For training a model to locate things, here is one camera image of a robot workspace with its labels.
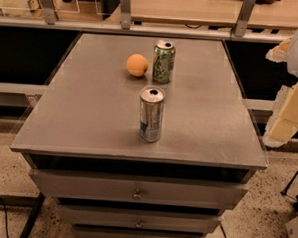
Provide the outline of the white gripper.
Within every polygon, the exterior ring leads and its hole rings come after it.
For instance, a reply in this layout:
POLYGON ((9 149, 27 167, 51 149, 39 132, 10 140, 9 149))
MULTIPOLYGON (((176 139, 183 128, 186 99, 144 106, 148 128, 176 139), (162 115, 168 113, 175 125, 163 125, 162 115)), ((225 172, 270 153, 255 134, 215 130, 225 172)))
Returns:
MULTIPOLYGON (((287 61, 289 73, 298 78, 298 30, 265 55, 274 63, 287 61)), ((266 146, 279 148, 298 132, 298 82, 292 87, 282 86, 277 93, 273 112, 269 117, 262 140, 266 146)))

